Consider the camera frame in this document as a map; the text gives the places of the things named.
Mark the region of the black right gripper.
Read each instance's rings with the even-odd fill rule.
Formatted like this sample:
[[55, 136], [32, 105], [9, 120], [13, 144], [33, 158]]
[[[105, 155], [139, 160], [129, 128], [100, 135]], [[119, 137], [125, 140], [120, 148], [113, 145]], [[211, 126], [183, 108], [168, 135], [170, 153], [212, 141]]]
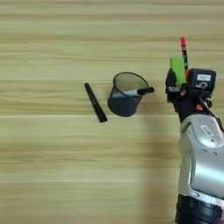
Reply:
[[199, 99], [192, 98], [187, 87], [177, 87], [177, 77], [175, 72], [170, 68], [165, 80], [165, 92], [167, 101], [173, 104], [178, 118], [183, 122], [188, 116], [192, 115], [209, 115], [208, 111], [202, 106]]

